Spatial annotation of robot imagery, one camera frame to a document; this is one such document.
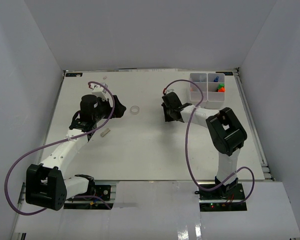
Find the clear tape roll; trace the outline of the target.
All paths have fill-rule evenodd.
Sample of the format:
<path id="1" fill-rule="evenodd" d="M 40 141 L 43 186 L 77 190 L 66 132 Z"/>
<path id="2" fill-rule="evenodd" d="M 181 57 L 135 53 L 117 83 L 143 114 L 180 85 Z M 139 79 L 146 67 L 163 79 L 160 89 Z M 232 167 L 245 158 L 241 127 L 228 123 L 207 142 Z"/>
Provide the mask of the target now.
<path id="1" fill-rule="evenodd" d="M 140 108 L 137 105 L 134 105 L 130 108 L 130 113 L 131 114 L 137 115 L 137 114 L 139 114 L 139 112 L 140 112 Z"/>

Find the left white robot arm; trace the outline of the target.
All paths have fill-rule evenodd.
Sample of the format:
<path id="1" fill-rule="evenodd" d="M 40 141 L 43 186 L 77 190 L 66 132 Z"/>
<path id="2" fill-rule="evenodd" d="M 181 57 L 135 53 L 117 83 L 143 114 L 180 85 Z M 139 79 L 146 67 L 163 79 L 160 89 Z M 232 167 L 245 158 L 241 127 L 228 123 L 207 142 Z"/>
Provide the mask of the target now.
<path id="1" fill-rule="evenodd" d="M 31 164 L 26 171 L 25 201 L 28 204 L 51 210 L 60 210 L 69 198 L 89 200 L 95 195 L 94 178 L 75 174 L 65 179 L 65 172 L 98 129 L 98 122 L 107 118 L 121 118 L 126 107 L 118 97 L 108 99 L 93 94 L 81 98 L 80 109 L 73 115 L 65 141 L 39 164 Z"/>

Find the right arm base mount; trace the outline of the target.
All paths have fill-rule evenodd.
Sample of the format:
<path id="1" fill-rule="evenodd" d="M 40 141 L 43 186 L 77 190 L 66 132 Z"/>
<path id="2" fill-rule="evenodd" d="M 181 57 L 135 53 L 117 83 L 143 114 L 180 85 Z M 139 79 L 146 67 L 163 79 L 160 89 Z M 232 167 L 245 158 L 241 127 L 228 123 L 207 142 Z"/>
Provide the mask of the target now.
<path id="1" fill-rule="evenodd" d="M 200 212 L 244 212 L 247 211 L 245 202 L 239 204 L 245 199 L 245 193 L 241 183 L 237 184 L 228 193 L 223 194 L 221 189 L 214 191 L 195 191 L 199 197 Z"/>

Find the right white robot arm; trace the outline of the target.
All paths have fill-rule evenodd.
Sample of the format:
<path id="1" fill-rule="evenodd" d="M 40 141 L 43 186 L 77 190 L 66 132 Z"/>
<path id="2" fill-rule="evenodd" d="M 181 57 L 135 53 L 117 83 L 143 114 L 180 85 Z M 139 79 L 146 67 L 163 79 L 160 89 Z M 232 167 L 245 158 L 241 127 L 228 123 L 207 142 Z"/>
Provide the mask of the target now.
<path id="1" fill-rule="evenodd" d="M 191 179 L 203 192 L 216 192 L 225 200 L 234 192 L 238 184 L 237 163 L 241 148 L 247 140 L 247 133 L 233 110 L 226 107 L 219 111 L 197 107 L 191 103 L 182 104 L 175 92 L 164 93 L 162 107 L 166 122 L 186 123 L 185 158 Z M 215 186 L 205 188 L 198 184 L 191 170 L 188 153 L 190 125 L 195 124 L 208 129 L 213 146 L 218 151 L 218 171 Z"/>

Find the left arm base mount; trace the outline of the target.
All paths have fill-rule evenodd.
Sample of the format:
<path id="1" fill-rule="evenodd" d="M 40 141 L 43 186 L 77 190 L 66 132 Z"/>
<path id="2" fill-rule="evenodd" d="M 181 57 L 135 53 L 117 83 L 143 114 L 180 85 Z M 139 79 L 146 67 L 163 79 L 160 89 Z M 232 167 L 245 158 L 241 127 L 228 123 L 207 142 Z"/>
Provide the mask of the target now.
<path id="1" fill-rule="evenodd" d="M 91 192 L 94 197 L 68 199 L 63 208 L 67 210 L 111 210 L 116 197 L 116 185 L 98 184 Z"/>

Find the orange black highlighter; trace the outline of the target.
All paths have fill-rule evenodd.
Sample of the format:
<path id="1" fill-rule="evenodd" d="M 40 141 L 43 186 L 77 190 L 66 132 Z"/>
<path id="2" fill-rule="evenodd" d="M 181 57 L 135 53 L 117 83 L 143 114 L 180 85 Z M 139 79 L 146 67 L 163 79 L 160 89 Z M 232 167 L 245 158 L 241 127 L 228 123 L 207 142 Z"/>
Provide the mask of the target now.
<path id="1" fill-rule="evenodd" d="M 220 88 L 220 89 L 218 89 L 218 92 L 222 92 L 222 93 L 224 93 L 226 90 L 225 90 L 225 88 L 224 87 L 222 87 L 222 88 Z"/>

